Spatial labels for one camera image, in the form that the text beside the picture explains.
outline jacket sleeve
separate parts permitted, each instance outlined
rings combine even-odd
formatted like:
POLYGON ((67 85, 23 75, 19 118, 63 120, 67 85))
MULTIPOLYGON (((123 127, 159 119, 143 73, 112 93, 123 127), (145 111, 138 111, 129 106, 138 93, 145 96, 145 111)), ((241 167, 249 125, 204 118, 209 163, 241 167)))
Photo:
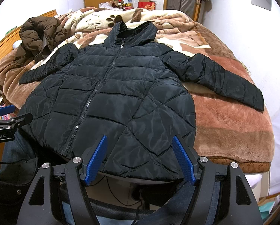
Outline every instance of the jacket sleeve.
POLYGON ((257 110, 264 111, 262 92, 248 80, 225 70, 203 54, 192 58, 160 44, 159 56, 180 80, 206 86, 218 95, 235 99, 257 110))
POLYGON ((72 62, 78 55, 84 53, 85 48, 79 50, 74 44, 68 43, 60 47, 46 64, 25 72, 20 78, 19 84, 22 85, 42 80, 48 75, 59 71, 62 67, 72 62))

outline zipper pull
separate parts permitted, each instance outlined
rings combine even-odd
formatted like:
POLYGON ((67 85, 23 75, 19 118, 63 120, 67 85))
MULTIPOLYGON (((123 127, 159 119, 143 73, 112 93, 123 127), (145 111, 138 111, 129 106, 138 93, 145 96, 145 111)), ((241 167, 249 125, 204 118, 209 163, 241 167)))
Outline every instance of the zipper pull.
POLYGON ((125 38, 122 40, 122 44, 121 44, 120 48, 123 48, 124 40, 125 40, 125 38))

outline screw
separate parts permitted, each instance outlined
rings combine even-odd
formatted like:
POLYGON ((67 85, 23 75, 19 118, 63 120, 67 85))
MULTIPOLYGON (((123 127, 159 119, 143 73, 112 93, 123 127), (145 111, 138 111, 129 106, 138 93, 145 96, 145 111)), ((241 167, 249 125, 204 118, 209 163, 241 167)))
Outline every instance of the screw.
POLYGON ((42 164, 42 168, 48 168, 49 167, 49 163, 48 162, 45 162, 42 164))
POLYGON ((72 159, 72 161, 74 163, 79 163, 81 161, 81 159, 79 157, 75 157, 75 158, 72 159))
POLYGON ((232 163, 231 163, 231 166, 232 166, 233 168, 237 168, 237 167, 238 167, 238 164, 235 163, 235 162, 232 162, 232 163))
POLYGON ((208 158, 207 157, 200 157, 199 160, 201 162, 207 162, 208 161, 208 158))

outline blue gripper pad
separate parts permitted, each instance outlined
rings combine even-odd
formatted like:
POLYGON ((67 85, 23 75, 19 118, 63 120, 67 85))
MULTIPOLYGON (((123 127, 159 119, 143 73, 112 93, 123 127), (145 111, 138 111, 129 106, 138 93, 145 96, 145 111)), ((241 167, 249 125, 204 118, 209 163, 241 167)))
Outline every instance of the blue gripper pad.
POLYGON ((180 168, 182 169, 185 180, 189 181, 193 185, 196 182, 193 165, 176 136, 174 136, 172 139, 172 149, 180 165, 180 168))
POLYGON ((89 186, 90 183, 95 180, 98 169, 100 168, 100 165, 102 164, 102 161, 107 152, 107 146, 107 137, 104 135, 100 143, 98 144, 98 147, 96 148, 92 158, 90 159, 90 162, 87 165, 87 175, 84 180, 87 186, 89 186))
POLYGON ((15 112, 15 106, 14 105, 9 105, 9 106, 4 106, 0 107, 0 116, 4 116, 10 113, 15 112))

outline brown puffer jacket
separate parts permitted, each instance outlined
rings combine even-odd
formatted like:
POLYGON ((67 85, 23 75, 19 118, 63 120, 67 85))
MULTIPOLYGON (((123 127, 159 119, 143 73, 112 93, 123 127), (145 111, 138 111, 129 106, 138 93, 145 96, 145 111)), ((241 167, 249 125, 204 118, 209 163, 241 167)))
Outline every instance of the brown puffer jacket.
POLYGON ((67 38, 67 31, 60 20, 50 17, 33 17, 21 27, 19 36, 22 40, 13 64, 24 64, 34 58, 35 63, 47 58, 53 49, 67 38))

